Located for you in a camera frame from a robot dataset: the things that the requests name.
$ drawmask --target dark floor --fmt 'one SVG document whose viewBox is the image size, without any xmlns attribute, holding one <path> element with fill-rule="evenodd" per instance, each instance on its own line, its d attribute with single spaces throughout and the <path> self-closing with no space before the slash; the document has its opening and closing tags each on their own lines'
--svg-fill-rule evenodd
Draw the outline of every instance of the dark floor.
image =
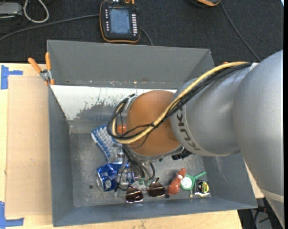
<svg viewBox="0 0 288 229">
<path fill-rule="evenodd" d="M 25 0 L 7 1 L 25 3 Z M 0 18 L 0 62 L 27 62 L 28 57 L 33 57 L 43 63 L 48 39 L 105 42 L 98 17 L 49 25 L 98 14 L 104 0 L 43 1 L 50 13 L 43 24 L 29 22 L 24 16 Z M 140 10 L 140 26 L 153 45 L 208 48 L 215 65 L 225 61 L 258 62 L 283 49 L 281 0 L 221 0 L 212 8 L 200 8 L 189 0 L 136 0 L 136 5 Z M 27 12 L 34 20 L 45 18 L 37 0 L 29 3 Z M 34 26 L 39 28 L 26 30 Z M 150 45 L 150 42 L 142 33 L 137 44 Z"/>
</svg>

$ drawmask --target orange handle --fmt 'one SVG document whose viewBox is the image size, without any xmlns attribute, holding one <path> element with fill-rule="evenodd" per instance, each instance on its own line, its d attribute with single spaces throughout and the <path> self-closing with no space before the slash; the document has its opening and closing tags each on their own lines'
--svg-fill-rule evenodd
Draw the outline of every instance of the orange handle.
<svg viewBox="0 0 288 229">
<path fill-rule="evenodd" d="M 52 69 L 52 64 L 50 62 L 50 57 L 49 57 L 49 52 L 47 52 L 45 54 L 45 62 L 46 62 L 46 68 L 47 70 L 51 70 Z"/>
<path fill-rule="evenodd" d="M 28 62 L 34 67 L 37 73 L 41 73 L 42 70 L 37 62 L 33 58 L 28 58 Z"/>
</svg>

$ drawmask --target gray bin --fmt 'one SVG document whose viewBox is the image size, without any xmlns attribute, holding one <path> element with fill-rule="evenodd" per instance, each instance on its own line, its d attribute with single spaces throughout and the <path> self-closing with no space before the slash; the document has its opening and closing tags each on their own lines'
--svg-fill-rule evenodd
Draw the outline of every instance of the gray bin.
<svg viewBox="0 0 288 229">
<path fill-rule="evenodd" d="M 49 40 L 47 51 L 56 83 L 49 87 L 54 226 L 257 207 L 240 153 L 226 157 L 191 155 L 183 160 L 169 156 L 155 162 L 156 175 L 165 186 L 180 168 L 187 168 L 187 174 L 193 176 L 205 170 L 203 179 L 210 187 L 205 198 L 190 198 L 189 191 L 181 190 L 170 198 L 144 197 L 141 203 L 127 204 L 124 192 L 114 197 L 112 191 L 102 192 L 96 185 L 95 169 L 106 159 L 93 142 L 91 130 L 107 123 L 117 102 L 105 104 L 95 96 L 98 100 L 88 103 L 85 97 L 90 90 L 92 94 L 98 88 L 175 91 L 214 67 L 208 49 Z M 66 89 L 65 94 L 56 93 L 56 87 Z M 71 108 L 79 113 L 69 116 Z"/>
</svg>

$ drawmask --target blue can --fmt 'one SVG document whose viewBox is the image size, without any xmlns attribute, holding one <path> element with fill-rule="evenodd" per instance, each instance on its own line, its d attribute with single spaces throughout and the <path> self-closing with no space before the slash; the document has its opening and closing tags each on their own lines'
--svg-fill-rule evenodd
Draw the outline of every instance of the blue can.
<svg viewBox="0 0 288 229">
<path fill-rule="evenodd" d="M 97 183 L 100 190 L 106 192 L 114 190 L 117 182 L 117 173 L 121 169 L 121 162 L 106 163 L 96 169 Z"/>
</svg>

